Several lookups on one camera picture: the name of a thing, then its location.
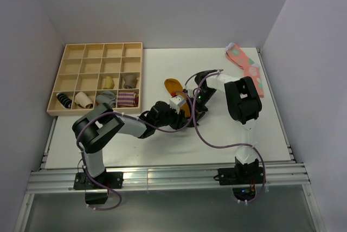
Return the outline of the mustard yellow striped sock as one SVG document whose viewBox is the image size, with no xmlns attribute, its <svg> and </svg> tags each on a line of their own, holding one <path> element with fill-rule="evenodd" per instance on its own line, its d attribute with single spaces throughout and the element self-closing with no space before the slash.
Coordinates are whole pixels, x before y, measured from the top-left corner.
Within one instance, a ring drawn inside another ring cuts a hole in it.
<svg viewBox="0 0 347 232">
<path fill-rule="evenodd" d="M 187 92 L 182 87 L 181 83 L 173 78 L 166 79 L 164 81 L 164 86 L 166 90 L 171 95 L 171 98 L 177 95 L 181 95 L 186 99 L 186 103 L 181 107 L 180 113 L 184 113 L 186 119 L 190 119 L 191 117 L 191 106 L 190 106 L 190 98 Z"/>
</svg>

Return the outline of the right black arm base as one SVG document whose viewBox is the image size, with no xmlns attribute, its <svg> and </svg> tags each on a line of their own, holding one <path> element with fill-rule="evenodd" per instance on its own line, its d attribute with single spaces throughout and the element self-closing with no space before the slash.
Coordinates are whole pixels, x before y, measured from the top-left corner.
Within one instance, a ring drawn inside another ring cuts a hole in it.
<svg viewBox="0 0 347 232">
<path fill-rule="evenodd" d="M 232 192 L 238 204 L 244 205 L 256 199 L 256 185 L 261 185 L 261 189 L 264 189 L 266 182 L 264 168 L 259 165 L 258 159 L 245 164 L 236 160 L 234 167 L 219 168 L 213 179 L 220 186 L 240 185 L 241 187 L 232 188 Z"/>
</svg>

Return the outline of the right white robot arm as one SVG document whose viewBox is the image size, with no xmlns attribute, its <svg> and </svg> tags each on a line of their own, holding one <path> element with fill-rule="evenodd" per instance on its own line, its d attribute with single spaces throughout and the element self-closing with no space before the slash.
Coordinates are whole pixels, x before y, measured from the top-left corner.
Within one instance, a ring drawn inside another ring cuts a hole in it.
<svg viewBox="0 0 347 232">
<path fill-rule="evenodd" d="M 235 148 L 235 164 L 240 165 L 234 171 L 235 178 L 240 183 L 247 183 L 254 174 L 251 166 L 258 167 L 259 164 L 264 164 L 261 154 L 252 142 L 254 129 L 262 110 L 262 103 L 252 78 L 232 77 L 218 69 L 198 72 L 193 78 L 197 84 L 197 91 L 191 105 L 191 116 L 198 137 L 204 144 L 214 149 Z M 207 142 L 198 130 L 198 114 L 204 110 L 206 103 L 217 91 L 225 94 L 228 113 L 239 125 L 239 143 L 213 145 Z"/>
</svg>

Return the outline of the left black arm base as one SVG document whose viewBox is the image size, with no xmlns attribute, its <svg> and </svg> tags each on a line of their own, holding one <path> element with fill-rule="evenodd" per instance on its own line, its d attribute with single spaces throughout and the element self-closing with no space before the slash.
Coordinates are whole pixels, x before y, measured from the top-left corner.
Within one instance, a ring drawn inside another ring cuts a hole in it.
<svg viewBox="0 0 347 232">
<path fill-rule="evenodd" d="M 103 205 L 108 200 L 112 190 L 121 189 L 123 172 L 104 171 L 91 180 L 85 172 L 75 175 L 73 190 L 85 191 L 85 202 L 89 205 Z"/>
</svg>

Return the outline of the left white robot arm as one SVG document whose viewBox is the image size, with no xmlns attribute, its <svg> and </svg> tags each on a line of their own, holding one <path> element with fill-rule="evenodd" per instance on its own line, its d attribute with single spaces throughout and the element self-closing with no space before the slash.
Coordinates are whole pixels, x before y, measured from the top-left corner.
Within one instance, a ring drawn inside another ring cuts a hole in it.
<svg viewBox="0 0 347 232">
<path fill-rule="evenodd" d="M 155 103 L 138 117 L 119 113 L 106 103 L 99 105 L 72 125 L 76 145 L 82 152 L 82 161 L 88 172 L 86 182 L 93 188 L 105 184 L 106 168 L 102 151 L 116 134 L 146 139 L 156 130 L 164 132 L 162 127 L 165 126 L 178 132 L 187 127 L 190 121 L 183 110 L 177 112 L 163 101 Z"/>
</svg>

